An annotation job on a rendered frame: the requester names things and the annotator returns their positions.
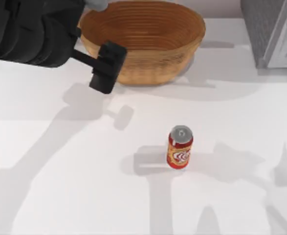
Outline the pale grey rounded box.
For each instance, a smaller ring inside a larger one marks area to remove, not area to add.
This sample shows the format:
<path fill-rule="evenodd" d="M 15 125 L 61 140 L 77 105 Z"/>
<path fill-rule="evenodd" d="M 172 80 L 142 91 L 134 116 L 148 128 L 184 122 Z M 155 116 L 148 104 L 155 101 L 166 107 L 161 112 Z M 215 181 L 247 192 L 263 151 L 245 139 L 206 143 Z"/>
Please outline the pale grey rounded box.
<path fill-rule="evenodd" d="M 84 3 L 87 9 L 101 12 L 107 9 L 109 0 L 84 0 Z"/>

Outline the brown woven basket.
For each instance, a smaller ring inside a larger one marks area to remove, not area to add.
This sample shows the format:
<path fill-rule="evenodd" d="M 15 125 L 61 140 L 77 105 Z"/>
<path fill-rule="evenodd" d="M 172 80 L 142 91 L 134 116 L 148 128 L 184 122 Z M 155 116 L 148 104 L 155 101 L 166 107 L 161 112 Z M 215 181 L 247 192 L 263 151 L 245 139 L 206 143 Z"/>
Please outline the brown woven basket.
<path fill-rule="evenodd" d="M 79 27 L 91 56 L 97 56 L 107 41 L 127 49 L 117 81 L 130 86 L 156 86 L 174 80 L 206 32 L 199 13 L 165 0 L 112 2 L 105 11 L 85 13 Z"/>

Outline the red and yellow can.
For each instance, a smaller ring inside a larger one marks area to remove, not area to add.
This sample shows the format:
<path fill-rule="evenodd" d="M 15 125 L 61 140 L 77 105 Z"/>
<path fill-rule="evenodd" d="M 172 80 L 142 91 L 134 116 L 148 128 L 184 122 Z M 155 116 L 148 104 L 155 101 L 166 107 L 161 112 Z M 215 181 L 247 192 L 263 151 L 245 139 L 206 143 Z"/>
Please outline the red and yellow can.
<path fill-rule="evenodd" d="M 168 136 L 167 163 L 171 168 L 183 169 L 190 160 L 193 132 L 185 125 L 176 125 Z"/>

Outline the grey cabinet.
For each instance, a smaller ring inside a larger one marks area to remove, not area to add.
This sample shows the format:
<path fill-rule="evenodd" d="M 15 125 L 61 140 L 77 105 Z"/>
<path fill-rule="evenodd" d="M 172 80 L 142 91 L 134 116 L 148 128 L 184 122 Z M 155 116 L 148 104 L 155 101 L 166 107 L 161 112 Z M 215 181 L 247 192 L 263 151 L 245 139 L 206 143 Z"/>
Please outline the grey cabinet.
<path fill-rule="evenodd" d="M 258 69 L 287 68 L 287 0 L 241 0 Z"/>

